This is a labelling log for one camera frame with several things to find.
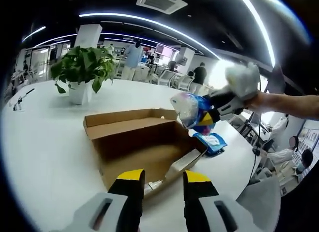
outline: cable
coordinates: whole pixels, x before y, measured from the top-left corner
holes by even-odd
[[[259,91],[261,91],[261,81],[260,80],[259,80]],[[257,140],[260,138],[260,127],[261,127],[261,115],[259,116],[259,130],[258,130],[258,138],[257,138]],[[253,176],[253,171],[254,171],[254,168],[255,168],[255,165],[256,165],[257,152],[255,152],[254,154],[255,154],[254,165],[253,165],[253,168],[251,169],[251,173],[250,173],[250,176],[249,176],[248,183],[250,182],[251,177]]]

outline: potted plant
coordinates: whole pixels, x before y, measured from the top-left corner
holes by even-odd
[[[61,60],[52,65],[51,76],[59,93],[66,91],[58,85],[58,81],[68,83],[70,100],[82,105],[89,102],[93,91],[97,93],[103,81],[114,78],[112,55],[101,48],[71,49]]]

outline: air conditioner vent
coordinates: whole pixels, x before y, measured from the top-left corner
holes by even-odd
[[[138,0],[136,5],[170,15],[187,6],[187,3],[181,0]]]

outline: box lid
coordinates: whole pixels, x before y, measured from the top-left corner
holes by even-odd
[[[174,110],[144,109],[85,116],[83,125],[89,139],[94,140],[176,119]]]

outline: office desk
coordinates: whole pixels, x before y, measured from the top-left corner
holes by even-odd
[[[98,192],[106,191],[83,128],[85,115],[145,108],[173,109],[169,99],[180,91],[134,81],[103,83],[88,105],[69,103],[54,81],[29,85],[13,97],[35,90],[23,102],[24,111],[3,110],[3,161],[18,203],[41,231],[62,229],[74,211]],[[236,199],[246,187],[254,154],[248,142],[228,122],[216,124],[228,146],[214,158],[202,158],[192,168],[211,178],[221,194]],[[187,231],[182,178],[143,202],[143,232]]]

